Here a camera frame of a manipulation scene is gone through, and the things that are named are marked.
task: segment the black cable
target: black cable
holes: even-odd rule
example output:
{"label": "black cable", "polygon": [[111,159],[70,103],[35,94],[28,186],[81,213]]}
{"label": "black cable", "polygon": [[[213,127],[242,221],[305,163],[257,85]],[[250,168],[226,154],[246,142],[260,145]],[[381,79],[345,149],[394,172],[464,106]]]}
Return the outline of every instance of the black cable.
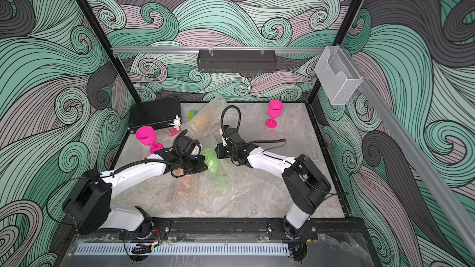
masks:
{"label": "black cable", "polygon": [[[282,160],[282,159],[279,159],[279,158],[276,158],[276,157],[272,157],[272,156],[270,156],[270,155],[266,155],[266,156],[267,156],[267,157],[274,158],[274,159],[277,159],[277,160]],[[347,192],[343,192],[343,193],[330,193],[330,192],[325,192],[325,191],[323,191],[323,190],[317,189],[316,187],[312,186],[305,178],[303,178],[302,175],[299,175],[299,176],[300,176],[300,178],[301,178],[303,181],[305,181],[309,186],[311,186],[312,188],[316,189],[316,190],[319,191],[319,192],[329,194],[330,197],[331,197],[331,196],[345,196],[345,195],[348,195]]]}
{"label": "black cable", "polygon": [[124,229],[123,230],[123,240],[122,240],[122,243],[123,243],[123,250],[125,250],[125,253],[127,254],[127,256],[129,257],[129,259],[132,260],[132,263],[135,262],[134,258],[132,258],[131,255],[129,255],[129,252],[127,251],[127,248],[125,247],[125,234],[127,233],[127,230]]}
{"label": "black cable", "polygon": [[262,153],[265,153],[266,151],[271,150],[271,149],[273,149],[273,148],[282,147],[282,146],[284,146],[284,145],[286,145],[286,144],[287,144],[287,140],[284,142],[283,145],[278,145],[278,146],[274,146],[274,147],[267,148],[267,149],[265,149],[264,151],[262,151]]}
{"label": "black cable", "polygon": [[303,178],[302,176],[300,176],[300,178],[305,181],[309,186],[311,186],[312,188],[316,189],[317,191],[319,192],[322,192],[322,193],[327,193],[329,195],[332,195],[332,196],[344,196],[344,195],[348,195],[347,192],[343,192],[343,193],[330,193],[330,192],[325,192],[323,190],[319,190],[317,189],[316,187],[312,186],[305,178]]}
{"label": "black cable", "polygon": [[[221,113],[221,121],[220,121],[220,124],[221,124],[221,131],[223,132],[223,136],[226,136],[226,134],[224,133],[224,114],[226,114],[227,110],[228,109],[236,109],[237,110],[237,113],[238,113],[238,127],[236,128],[236,131],[239,131],[239,126],[241,124],[241,110],[235,106],[235,105],[229,105],[227,106],[223,112]],[[245,144],[237,144],[235,142],[233,142],[230,138],[226,138],[226,140],[229,141],[230,144],[232,145],[235,145],[235,146],[248,146],[248,145],[251,145],[251,144],[256,144],[256,143],[262,143],[262,144],[273,144],[273,143],[279,143],[279,142],[287,142],[287,140],[285,138],[282,138],[282,139],[278,139],[278,140],[254,140],[254,141],[251,141],[251,142],[248,142],[248,143],[245,143]]]}
{"label": "black cable", "polygon": [[51,197],[57,193],[57,189],[59,189],[60,187],[64,186],[65,184],[67,184],[68,182],[70,181],[74,181],[74,180],[78,180],[78,179],[96,179],[96,178],[106,178],[106,177],[110,177],[111,175],[107,175],[107,176],[103,176],[103,177],[74,177],[74,178],[71,178],[67,181],[64,181],[62,183],[60,183],[57,187],[55,187],[51,193],[49,193],[48,195],[48,198],[46,199],[46,203],[45,203],[45,208],[46,208],[46,214],[49,216],[50,219],[52,219],[53,221],[55,221],[56,223],[59,223],[59,224],[63,224],[63,225],[69,225],[69,226],[74,226],[73,224],[70,224],[70,223],[64,223],[64,222],[61,222],[61,221],[58,221],[56,220],[54,217],[51,216],[49,210],[48,210],[48,202],[49,200],[51,199]]}
{"label": "black cable", "polygon": [[174,175],[174,174],[173,174],[173,170],[170,171],[170,174],[171,174],[173,177],[175,177],[175,178],[180,178],[180,177],[183,177],[183,176],[187,175],[184,171],[183,171],[183,174],[182,174],[182,175]]}

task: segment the gray marble surface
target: gray marble surface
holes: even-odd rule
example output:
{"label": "gray marble surface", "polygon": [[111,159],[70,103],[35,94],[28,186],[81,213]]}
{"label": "gray marble surface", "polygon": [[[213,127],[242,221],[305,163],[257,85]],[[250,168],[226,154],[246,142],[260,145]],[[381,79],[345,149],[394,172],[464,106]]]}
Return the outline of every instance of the gray marble surface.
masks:
{"label": "gray marble surface", "polygon": [[[200,110],[205,103],[182,103],[183,123],[188,121],[190,110]],[[269,118],[266,103],[236,103],[241,109],[239,134],[247,142],[257,139],[286,138],[287,144],[272,149],[273,153],[297,157],[308,155],[330,183],[332,179],[324,161],[315,131],[305,104],[286,103],[282,115],[276,119],[278,126],[268,129],[264,122]],[[237,113],[229,110],[225,124],[235,126]],[[157,142],[169,147],[174,137],[167,129],[156,130]],[[219,117],[215,118],[200,135],[201,143],[219,141]],[[264,148],[281,144],[259,144]],[[142,145],[131,134],[122,150],[116,168],[148,157],[148,146]],[[284,181],[259,169],[235,166],[229,160],[220,160],[219,175],[205,171],[176,179],[170,174],[153,177],[127,189],[116,196],[112,203],[122,208],[142,206],[156,217],[283,217],[292,205]],[[312,217],[344,217],[336,196],[324,201]]]}

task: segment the enclosure wall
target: enclosure wall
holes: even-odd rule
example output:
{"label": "enclosure wall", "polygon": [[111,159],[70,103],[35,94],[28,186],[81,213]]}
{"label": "enclosure wall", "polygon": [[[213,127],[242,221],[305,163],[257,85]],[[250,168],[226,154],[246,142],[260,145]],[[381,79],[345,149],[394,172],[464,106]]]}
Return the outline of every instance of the enclosure wall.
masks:
{"label": "enclosure wall", "polygon": [[[112,46],[324,47],[352,0],[87,0]],[[195,54],[123,54],[142,98],[306,101],[318,56],[278,57],[275,73],[199,73]]]}
{"label": "enclosure wall", "polygon": [[[474,217],[474,0],[364,0],[344,46]],[[357,90],[316,117],[385,266],[475,266],[460,235]]]}
{"label": "enclosure wall", "polygon": [[107,169],[132,99],[74,0],[0,0],[0,100],[0,265],[53,266],[71,228],[46,198]]}

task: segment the pink wine glass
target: pink wine glass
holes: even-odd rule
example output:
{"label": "pink wine glass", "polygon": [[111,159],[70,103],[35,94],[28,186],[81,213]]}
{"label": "pink wine glass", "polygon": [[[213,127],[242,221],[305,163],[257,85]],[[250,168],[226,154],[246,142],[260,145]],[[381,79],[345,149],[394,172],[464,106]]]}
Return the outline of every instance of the pink wine glass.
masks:
{"label": "pink wine glass", "polygon": [[284,109],[284,104],[279,100],[271,100],[269,102],[269,106],[267,107],[267,113],[270,116],[270,119],[265,121],[265,125],[268,128],[274,129],[277,127],[277,122],[274,120],[275,118],[279,117]]}
{"label": "pink wine glass", "polygon": [[135,137],[144,145],[153,145],[157,142],[157,133],[151,126],[143,126],[137,130]]}

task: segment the black frame pole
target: black frame pole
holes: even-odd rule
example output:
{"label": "black frame pole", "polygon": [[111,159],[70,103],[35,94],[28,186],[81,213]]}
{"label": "black frame pole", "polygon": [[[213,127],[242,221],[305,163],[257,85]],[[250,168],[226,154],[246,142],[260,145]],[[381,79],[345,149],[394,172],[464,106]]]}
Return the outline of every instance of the black frame pole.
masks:
{"label": "black frame pole", "polygon": [[83,12],[84,16],[86,17],[86,20],[89,22],[89,25],[91,25],[91,28],[94,34],[96,35],[97,39],[99,40],[99,43],[104,48],[105,52],[107,53],[107,56],[109,56],[109,59],[111,60],[112,65],[114,66],[117,73],[123,80],[123,83],[129,90],[130,94],[132,95],[132,98],[134,98],[136,103],[141,102],[142,100],[140,99],[139,93],[137,92],[132,81],[127,75],[127,71],[125,71],[125,68],[122,65],[122,62],[120,61],[118,57],[114,56],[114,53],[111,50],[112,45],[109,39],[107,38],[107,36],[105,35],[104,31],[102,30],[101,26],[99,25],[99,21],[94,16],[94,13],[92,12],[92,9],[89,6],[89,3],[87,3],[87,0],[75,0],[75,1],[77,5],[79,5],[79,8]]}
{"label": "black frame pole", "polygon": [[[348,30],[350,29],[350,26],[352,25],[353,20],[356,17],[356,14],[359,11],[359,7],[362,3],[363,0],[352,0],[350,7],[348,8],[348,12],[346,13],[345,18],[343,19],[343,23],[341,23],[341,27],[338,30],[338,33],[336,34],[335,40],[333,41],[333,45],[341,45],[343,43],[343,40],[345,39],[345,36]],[[310,92],[307,104],[313,103],[315,97],[317,96],[318,90],[320,89],[320,86],[321,84],[317,81],[312,88],[312,92]]]}

